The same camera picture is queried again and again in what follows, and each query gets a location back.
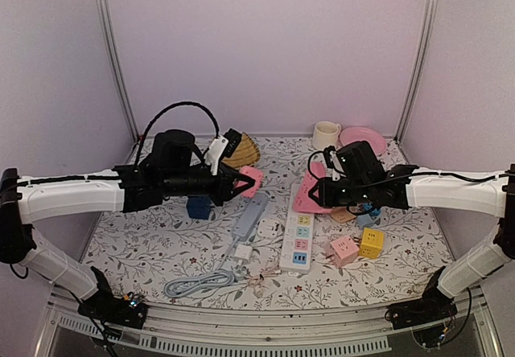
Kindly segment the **pink plug adapter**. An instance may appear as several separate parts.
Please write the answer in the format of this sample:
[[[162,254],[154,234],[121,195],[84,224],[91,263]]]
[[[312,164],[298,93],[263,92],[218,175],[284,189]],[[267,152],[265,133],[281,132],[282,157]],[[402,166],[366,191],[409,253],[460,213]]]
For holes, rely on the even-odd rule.
[[[249,189],[243,191],[241,193],[241,196],[246,197],[246,198],[253,198],[256,195],[256,193],[258,192],[258,189],[260,188],[260,186],[262,184],[262,179],[264,177],[263,172],[260,171],[259,169],[256,169],[253,166],[243,166],[239,170],[239,173],[249,177],[250,179],[252,179],[254,181],[254,185],[252,187],[250,187]]]

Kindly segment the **pink triangular power strip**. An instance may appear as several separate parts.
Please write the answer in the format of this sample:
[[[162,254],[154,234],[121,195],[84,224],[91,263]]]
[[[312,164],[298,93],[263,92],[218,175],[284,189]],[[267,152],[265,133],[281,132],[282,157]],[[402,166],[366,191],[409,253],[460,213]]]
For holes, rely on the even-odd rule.
[[[296,212],[312,214],[329,214],[332,209],[324,208],[309,197],[308,192],[316,185],[317,178],[326,176],[326,170],[322,162],[312,162],[311,170],[307,170],[299,189],[294,194],[292,209]]]

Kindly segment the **grey-blue small power strip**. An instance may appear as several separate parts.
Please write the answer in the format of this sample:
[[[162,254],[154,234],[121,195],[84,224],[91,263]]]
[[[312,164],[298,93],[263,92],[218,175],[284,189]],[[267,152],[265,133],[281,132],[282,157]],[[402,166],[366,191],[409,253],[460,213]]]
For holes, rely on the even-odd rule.
[[[266,209],[269,198],[266,194],[257,193],[246,205],[231,234],[236,241],[245,242],[249,239],[254,226]]]

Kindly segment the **beige cube socket adapter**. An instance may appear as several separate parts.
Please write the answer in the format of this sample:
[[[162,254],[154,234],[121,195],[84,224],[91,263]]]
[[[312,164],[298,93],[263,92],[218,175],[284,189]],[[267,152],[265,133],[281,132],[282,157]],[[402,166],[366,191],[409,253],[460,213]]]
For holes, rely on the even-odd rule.
[[[330,216],[338,224],[345,224],[356,218],[356,216],[353,215],[350,211],[348,211],[346,207],[338,207],[332,209],[332,211],[330,212]]]

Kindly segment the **dark blue cube adapter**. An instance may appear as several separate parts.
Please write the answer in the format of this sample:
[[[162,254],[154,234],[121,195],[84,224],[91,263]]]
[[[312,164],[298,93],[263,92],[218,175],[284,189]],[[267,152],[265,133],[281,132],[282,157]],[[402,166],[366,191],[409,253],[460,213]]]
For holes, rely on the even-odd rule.
[[[188,217],[192,220],[208,220],[212,201],[208,196],[189,197],[186,204]]]

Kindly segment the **bright blue plug adapter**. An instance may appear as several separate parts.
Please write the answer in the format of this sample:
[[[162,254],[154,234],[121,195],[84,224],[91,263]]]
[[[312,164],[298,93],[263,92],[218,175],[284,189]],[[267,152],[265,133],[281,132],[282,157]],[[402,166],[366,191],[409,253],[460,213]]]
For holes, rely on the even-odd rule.
[[[363,203],[362,212],[373,218],[381,215],[381,209],[379,207],[373,206],[371,203]]]

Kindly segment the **light blue plug adapter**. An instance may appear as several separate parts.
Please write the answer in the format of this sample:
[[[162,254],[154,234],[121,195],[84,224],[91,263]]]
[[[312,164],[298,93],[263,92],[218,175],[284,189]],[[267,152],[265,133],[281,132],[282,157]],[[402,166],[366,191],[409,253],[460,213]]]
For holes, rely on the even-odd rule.
[[[356,218],[356,224],[360,229],[371,228],[375,225],[375,218],[369,214],[359,215]]]

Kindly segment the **white power strip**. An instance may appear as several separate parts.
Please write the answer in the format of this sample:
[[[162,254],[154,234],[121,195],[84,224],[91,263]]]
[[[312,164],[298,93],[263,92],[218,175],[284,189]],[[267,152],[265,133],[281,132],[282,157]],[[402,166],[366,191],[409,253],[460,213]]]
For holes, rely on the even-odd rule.
[[[288,273],[307,274],[311,269],[315,216],[289,208],[279,268]]]

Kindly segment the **pink cube socket adapter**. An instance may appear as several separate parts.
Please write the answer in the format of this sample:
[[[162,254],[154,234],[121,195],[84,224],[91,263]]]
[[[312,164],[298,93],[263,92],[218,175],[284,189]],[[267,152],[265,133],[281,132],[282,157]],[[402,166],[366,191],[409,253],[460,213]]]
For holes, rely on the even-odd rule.
[[[328,243],[325,256],[338,269],[352,263],[358,257],[359,247],[355,240],[349,236],[341,236]]]

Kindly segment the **yellow cube socket adapter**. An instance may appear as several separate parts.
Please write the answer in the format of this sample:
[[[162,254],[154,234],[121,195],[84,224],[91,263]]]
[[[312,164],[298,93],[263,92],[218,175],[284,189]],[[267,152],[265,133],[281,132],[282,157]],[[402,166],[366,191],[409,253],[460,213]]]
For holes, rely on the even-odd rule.
[[[359,245],[358,256],[377,259],[381,255],[384,240],[384,232],[372,228],[364,228]]]

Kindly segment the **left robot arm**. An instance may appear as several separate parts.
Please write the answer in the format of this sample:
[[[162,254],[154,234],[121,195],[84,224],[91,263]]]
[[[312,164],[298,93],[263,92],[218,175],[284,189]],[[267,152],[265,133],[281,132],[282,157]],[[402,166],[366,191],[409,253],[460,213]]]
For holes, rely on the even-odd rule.
[[[92,174],[21,177],[9,168],[1,179],[1,261],[22,265],[60,285],[103,320],[119,314],[104,274],[73,260],[35,230],[37,221],[90,212],[144,211],[175,196],[207,196],[220,206],[257,184],[238,170],[198,164],[186,169],[116,166]]]

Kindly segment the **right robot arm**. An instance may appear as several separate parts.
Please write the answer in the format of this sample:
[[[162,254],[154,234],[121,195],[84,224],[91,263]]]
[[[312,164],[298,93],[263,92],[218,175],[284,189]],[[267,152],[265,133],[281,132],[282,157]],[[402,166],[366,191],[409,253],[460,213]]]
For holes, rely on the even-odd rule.
[[[416,305],[434,321],[466,288],[490,277],[514,258],[514,170],[454,172],[415,165],[390,170],[347,168],[338,178],[318,177],[308,191],[321,207],[430,208],[454,228],[456,259],[435,273]]]

